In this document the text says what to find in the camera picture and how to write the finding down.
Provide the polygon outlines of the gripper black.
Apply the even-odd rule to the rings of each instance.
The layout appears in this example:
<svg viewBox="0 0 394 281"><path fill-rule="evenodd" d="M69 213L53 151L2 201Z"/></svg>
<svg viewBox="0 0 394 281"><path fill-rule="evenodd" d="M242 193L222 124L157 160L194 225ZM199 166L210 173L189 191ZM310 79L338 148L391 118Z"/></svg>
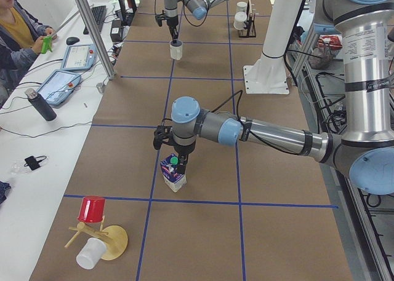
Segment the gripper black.
<svg viewBox="0 0 394 281"><path fill-rule="evenodd" d="M195 150L196 140L174 141L174 149L177 152L177 166L180 167L180 174L185 174L188 163L188 155Z"/></svg>
<svg viewBox="0 0 394 281"><path fill-rule="evenodd" d="M166 16L166 22L171 35L171 40L173 42L176 42L179 37L179 32L177 29L177 25L179 24L179 16L178 15L176 15L175 17Z"/></svg>

